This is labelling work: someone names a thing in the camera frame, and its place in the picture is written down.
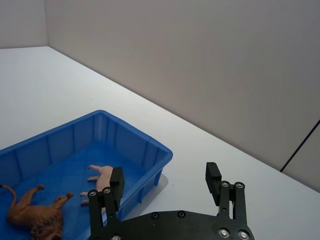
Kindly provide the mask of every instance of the table surface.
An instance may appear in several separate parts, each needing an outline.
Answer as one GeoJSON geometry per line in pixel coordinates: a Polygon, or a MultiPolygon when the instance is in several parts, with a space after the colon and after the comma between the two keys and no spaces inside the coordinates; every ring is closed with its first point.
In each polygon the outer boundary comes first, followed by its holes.
{"type": "Polygon", "coordinates": [[[159,186],[129,218],[170,210],[216,215],[205,181],[206,162],[216,162],[223,180],[246,185],[256,240],[319,239],[320,194],[314,190],[50,47],[0,50],[0,149],[95,110],[173,152],[159,186]]]}

